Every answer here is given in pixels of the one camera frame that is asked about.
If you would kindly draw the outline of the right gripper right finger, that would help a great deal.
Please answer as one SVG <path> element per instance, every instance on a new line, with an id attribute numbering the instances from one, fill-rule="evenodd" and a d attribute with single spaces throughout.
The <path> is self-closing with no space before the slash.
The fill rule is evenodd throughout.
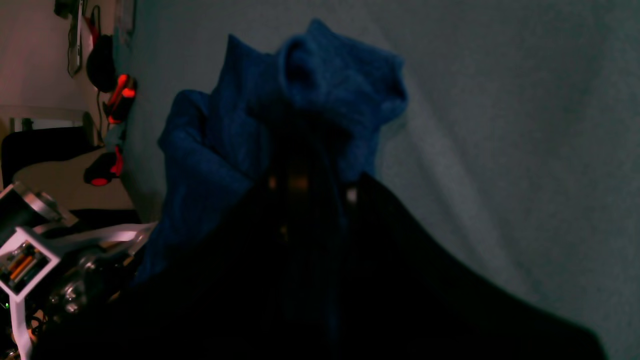
<path id="1" fill-rule="evenodd" d="M 310 177 L 327 276 L 313 360 L 605 360 L 596 335 L 498 288 L 433 239 L 371 176 Z"/>

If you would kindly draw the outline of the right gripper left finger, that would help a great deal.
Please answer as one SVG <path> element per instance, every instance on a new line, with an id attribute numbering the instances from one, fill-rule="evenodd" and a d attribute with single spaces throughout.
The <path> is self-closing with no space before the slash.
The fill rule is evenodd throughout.
<path id="1" fill-rule="evenodd" d="M 281 300 L 291 215 L 310 177 L 274 171 L 165 270 L 53 323 L 35 360 L 308 360 L 311 339 Z"/>

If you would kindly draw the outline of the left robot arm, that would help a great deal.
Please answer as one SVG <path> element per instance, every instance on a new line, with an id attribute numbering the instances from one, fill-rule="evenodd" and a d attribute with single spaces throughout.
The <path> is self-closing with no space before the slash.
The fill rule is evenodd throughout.
<path id="1" fill-rule="evenodd" d="M 46 325 L 112 300 L 156 223 L 90 228 L 54 198 L 14 182 L 1 192 L 1 308 L 7 360 L 28 360 Z"/>

